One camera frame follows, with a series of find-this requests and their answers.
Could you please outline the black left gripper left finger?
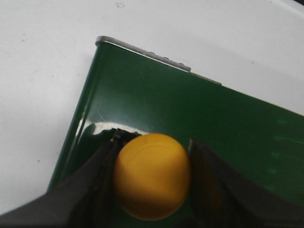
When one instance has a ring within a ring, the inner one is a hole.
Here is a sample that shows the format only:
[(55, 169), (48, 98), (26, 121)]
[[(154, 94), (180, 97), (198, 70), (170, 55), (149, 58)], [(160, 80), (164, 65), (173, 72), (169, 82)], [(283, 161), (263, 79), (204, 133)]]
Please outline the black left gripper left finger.
[(112, 177), (119, 153), (105, 142), (57, 187), (0, 217), (2, 228), (108, 228), (113, 212)]

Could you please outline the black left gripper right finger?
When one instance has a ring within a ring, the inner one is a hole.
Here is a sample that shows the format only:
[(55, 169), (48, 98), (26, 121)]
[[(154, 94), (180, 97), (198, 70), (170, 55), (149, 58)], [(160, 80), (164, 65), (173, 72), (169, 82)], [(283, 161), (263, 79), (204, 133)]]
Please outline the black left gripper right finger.
[(205, 228), (302, 228), (304, 208), (260, 187), (190, 139), (194, 217)]

